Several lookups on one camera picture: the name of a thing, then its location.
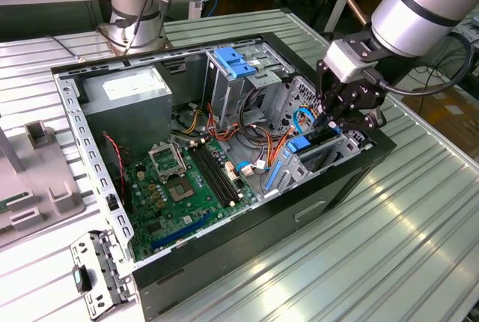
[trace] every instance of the wire bundle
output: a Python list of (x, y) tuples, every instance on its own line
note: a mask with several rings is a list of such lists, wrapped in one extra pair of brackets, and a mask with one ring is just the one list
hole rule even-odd
[(186, 135), (189, 135), (190, 133), (195, 131), (196, 122), (197, 122), (197, 119), (198, 119), (199, 115), (200, 115), (200, 112), (198, 110), (195, 110), (195, 116), (193, 117), (192, 125), (189, 128), (187, 128), (186, 130), (181, 131), (181, 133), (185, 133)]
[(216, 131), (216, 122), (213, 117), (213, 109), (209, 103), (207, 105), (207, 108), (209, 112), (207, 129), (210, 135), (213, 136), (215, 139), (217, 139), (218, 141), (227, 141), (239, 131), (238, 124), (231, 125), (231, 127), (228, 127), (228, 129), (224, 133), (219, 133), (218, 131)]

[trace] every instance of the metal bracket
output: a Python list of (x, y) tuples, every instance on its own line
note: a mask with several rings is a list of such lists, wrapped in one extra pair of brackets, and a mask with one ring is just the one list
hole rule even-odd
[(83, 296), (91, 320), (121, 303), (136, 290), (131, 276), (119, 277), (116, 263), (126, 263), (113, 230), (90, 231), (70, 245), (75, 267), (73, 278)]

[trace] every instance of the blue plastic clip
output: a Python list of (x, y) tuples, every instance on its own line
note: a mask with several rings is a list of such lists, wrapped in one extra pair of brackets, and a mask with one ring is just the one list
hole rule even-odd
[(243, 56), (232, 47), (215, 50), (215, 56), (235, 79), (256, 74), (256, 69), (248, 65)]

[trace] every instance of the ribbed metal table surface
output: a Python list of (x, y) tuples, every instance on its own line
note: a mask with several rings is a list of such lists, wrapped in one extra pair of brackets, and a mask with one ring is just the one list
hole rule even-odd
[[(274, 31), (311, 66), (323, 40), (271, 10), (166, 25), (175, 46)], [(86, 59), (111, 56), (96, 33), (61, 37)], [(49, 68), (74, 62), (43, 38), (0, 43), (0, 125), (56, 131), (86, 209), (0, 253), (3, 321), (87, 321), (69, 245), (105, 228)], [(398, 145), (348, 202), (163, 315), (161, 321), (459, 321), (479, 298), (479, 170), (399, 102), (383, 129)], [(105, 321), (138, 321), (131, 303)]]

